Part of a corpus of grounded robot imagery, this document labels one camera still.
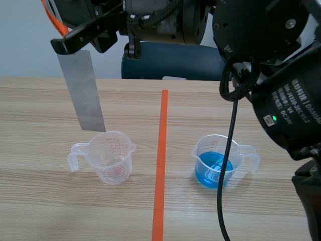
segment measuring cup with blue liquid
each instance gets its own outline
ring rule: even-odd
[[[206,187],[218,187],[226,143],[226,136],[208,135],[201,138],[193,150],[193,156],[196,158],[196,178]],[[223,185],[228,183],[244,160],[250,162],[249,171],[256,172],[260,157],[256,154],[255,148],[250,145],[239,145],[232,140]]]

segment blue liquid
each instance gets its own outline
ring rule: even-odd
[[[210,188],[217,188],[219,183],[220,171],[222,169],[224,155],[218,152],[205,152],[201,154],[199,158],[201,158],[201,160],[204,162],[205,165],[219,172],[218,173],[213,172],[212,170],[202,166],[203,164],[199,163],[198,164],[199,167],[195,169],[196,178],[204,186],[207,186]],[[228,160],[226,171],[231,171],[231,170],[233,170],[233,166],[232,166],[232,163]],[[225,174],[223,185],[226,185],[230,177],[231,177],[231,174]]]

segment measuring cup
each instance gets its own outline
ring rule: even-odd
[[[130,138],[122,132],[105,132],[88,143],[71,147],[67,160],[72,172],[78,170],[78,156],[84,156],[98,177],[107,184],[119,184],[131,174],[131,153],[136,150]]]
[[[193,157],[196,158],[195,174],[201,184],[210,188],[218,187],[226,143],[227,137],[222,135],[208,135],[197,142]],[[245,159],[250,161],[249,171],[256,172],[260,164],[256,149],[250,145],[239,145],[232,140],[223,185],[227,184]]]

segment chair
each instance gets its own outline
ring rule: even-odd
[[[225,65],[219,51],[206,46],[142,42],[141,51],[139,60],[123,56],[123,79],[163,79],[164,76],[171,76],[218,81]]]

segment measuring cup handle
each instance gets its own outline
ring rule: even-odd
[[[71,153],[67,156],[70,170],[78,171],[78,156],[85,156],[88,152],[89,143],[78,143],[71,147]]]
[[[261,162],[261,158],[256,154],[256,149],[251,145],[239,145],[238,151],[242,158],[250,159],[250,172],[255,173]]]

